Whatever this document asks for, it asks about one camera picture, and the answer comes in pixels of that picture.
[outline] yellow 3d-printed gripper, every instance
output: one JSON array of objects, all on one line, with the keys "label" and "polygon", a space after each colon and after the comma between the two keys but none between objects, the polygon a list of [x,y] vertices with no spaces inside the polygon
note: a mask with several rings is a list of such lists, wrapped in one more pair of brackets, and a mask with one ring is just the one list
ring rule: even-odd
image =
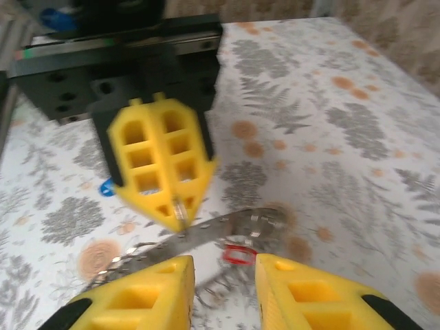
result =
[{"label": "yellow 3d-printed gripper", "polygon": [[[195,111],[176,99],[132,100],[107,129],[124,185],[116,193],[174,232],[188,227],[217,165],[208,160]],[[176,216],[181,201],[188,223]]]},{"label": "yellow 3d-printed gripper", "polygon": [[69,330],[188,330],[193,310],[192,256],[177,256],[75,297],[90,307]]},{"label": "yellow 3d-printed gripper", "polygon": [[256,257],[262,330],[393,330],[363,295],[379,292],[271,254]]}]

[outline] blue cap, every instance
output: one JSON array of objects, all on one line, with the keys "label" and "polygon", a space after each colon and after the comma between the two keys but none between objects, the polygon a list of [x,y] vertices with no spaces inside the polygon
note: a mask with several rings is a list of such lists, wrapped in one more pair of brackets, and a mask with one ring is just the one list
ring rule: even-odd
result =
[{"label": "blue cap", "polygon": [[55,31],[76,30],[72,16],[53,8],[44,9],[40,13],[40,20],[45,27]]}]

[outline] metal chain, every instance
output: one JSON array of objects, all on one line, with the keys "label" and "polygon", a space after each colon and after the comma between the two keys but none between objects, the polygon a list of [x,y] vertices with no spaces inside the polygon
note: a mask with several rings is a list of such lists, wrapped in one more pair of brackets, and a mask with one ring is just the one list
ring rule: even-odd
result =
[{"label": "metal chain", "polygon": [[[175,200],[175,212],[182,223],[188,223],[186,209],[179,200]],[[279,238],[285,224],[286,214],[280,210],[256,208],[233,212],[189,228],[184,227],[183,232],[172,235],[165,241],[138,243],[130,247],[125,254],[114,258],[106,270],[99,272],[83,292],[211,241],[217,242],[223,250],[233,245],[252,248],[257,252],[275,252],[280,247]],[[233,241],[230,239],[233,236],[244,237],[244,240]],[[252,269],[249,266],[225,263],[222,267],[223,269],[210,280],[196,287],[195,298],[206,308],[216,309],[221,305],[226,293],[232,292],[236,287],[234,280],[242,285],[249,282],[249,276],[243,271],[243,267],[247,270]],[[209,297],[214,303],[209,303],[204,296]]]}]

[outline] blue object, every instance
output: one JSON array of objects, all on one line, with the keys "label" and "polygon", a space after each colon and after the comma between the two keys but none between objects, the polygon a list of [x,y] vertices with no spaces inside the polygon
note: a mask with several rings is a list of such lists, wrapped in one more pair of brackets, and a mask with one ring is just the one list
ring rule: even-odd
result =
[{"label": "blue object", "polygon": [[76,30],[73,18],[53,8],[46,8],[40,13],[41,23],[52,30],[72,31]]},{"label": "blue object", "polygon": [[99,192],[102,196],[111,197],[115,195],[115,190],[113,189],[113,180],[110,178],[101,184],[99,187]]}]

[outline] table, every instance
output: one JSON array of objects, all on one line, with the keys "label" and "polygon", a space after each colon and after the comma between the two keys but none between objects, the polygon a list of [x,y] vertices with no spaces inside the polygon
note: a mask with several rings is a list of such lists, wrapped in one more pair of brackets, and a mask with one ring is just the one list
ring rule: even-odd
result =
[{"label": "table", "polygon": [[[440,328],[440,102],[333,18],[228,24],[220,59],[221,165],[198,221],[281,205],[294,260]],[[0,329],[35,329],[121,251],[168,234],[100,193],[90,122],[57,126],[24,98],[0,175]],[[259,329],[240,308],[195,329]]]}]

